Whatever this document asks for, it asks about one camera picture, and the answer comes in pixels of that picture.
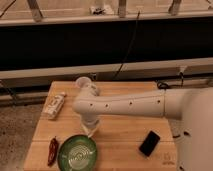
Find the green plate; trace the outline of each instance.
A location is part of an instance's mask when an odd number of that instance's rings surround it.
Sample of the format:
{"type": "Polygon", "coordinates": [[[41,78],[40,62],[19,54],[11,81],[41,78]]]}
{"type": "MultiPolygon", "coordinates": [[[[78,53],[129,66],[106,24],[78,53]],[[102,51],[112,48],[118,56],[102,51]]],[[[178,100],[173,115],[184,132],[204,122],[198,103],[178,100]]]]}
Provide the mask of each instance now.
{"type": "Polygon", "coordinates": [[[85,135],[75,135],[59,149],[58,166],[61,171],[92,171],[96,159],[95,142],[85,135]]]}

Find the wooden tabletop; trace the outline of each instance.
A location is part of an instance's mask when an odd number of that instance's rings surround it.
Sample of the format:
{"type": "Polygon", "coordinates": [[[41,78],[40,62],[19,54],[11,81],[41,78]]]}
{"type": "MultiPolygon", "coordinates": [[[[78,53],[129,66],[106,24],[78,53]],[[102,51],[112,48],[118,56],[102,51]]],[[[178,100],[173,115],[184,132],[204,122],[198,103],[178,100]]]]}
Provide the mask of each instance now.
{"type": "MultiPolygon", "coordinates": [[[[97,82],[101,95],[139,93],[156,89],[154,83],[97,82]]],[[[79,92],[74,82],[53,82],[46,99],[65,91],[64,106],[55,121],[41,114],[24,165],[24,171],[58,171],[57,162],[47,166],[49,143],[57,137],[62,144],[67,138],[83,134],[79,115],[72,110],[73,99],[79,92]]],[[[98,148],[97,171],[175,171],[177,152],[166,119],[130,116],[101,116],[100,125],[93,136],[98,148]],[[138,147],[150,130],[160,137],[160,143],[150,157],[143,156],[138,147]]]]}

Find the black panel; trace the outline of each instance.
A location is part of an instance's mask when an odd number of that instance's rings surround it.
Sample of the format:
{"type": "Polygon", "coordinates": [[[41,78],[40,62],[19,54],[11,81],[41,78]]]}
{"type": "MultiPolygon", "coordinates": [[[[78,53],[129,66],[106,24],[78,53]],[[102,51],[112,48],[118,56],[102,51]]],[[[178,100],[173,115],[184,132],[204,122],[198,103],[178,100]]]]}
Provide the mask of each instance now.
{"type": "MultiPolygon", "coordinates": [[[[0,70],[120,63],[135,21],[0,28],[0,70]]],[[[213,56],[213,18],[139,21],[127,62],[213,56]]]]}

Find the terrazzo floor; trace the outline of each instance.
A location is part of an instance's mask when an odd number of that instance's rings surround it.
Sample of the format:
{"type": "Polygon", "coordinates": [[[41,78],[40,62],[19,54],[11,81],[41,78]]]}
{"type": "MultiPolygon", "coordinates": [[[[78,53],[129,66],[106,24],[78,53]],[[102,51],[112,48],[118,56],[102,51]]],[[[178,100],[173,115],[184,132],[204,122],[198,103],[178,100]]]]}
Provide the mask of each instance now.
{"type": "Polygon", "coordinates": [[[23,171],[42,106],[0,108],[0,171],[23,171]]]}

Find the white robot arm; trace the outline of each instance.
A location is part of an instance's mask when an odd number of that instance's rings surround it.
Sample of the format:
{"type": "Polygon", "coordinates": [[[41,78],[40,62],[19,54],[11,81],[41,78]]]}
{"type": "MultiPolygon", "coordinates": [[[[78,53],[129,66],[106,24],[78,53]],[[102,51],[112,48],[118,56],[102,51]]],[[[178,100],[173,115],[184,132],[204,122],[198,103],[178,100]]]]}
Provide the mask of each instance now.
{"type": "Polygon", "coordinates": [[[81,77],[76,83],[81,91],[73,109],[81,115],[88,136],[96,130],[100,114],[181,119],[177,170],[213,170],[213,88],[101,97],[98,87],[89,78],[81,77]]]}

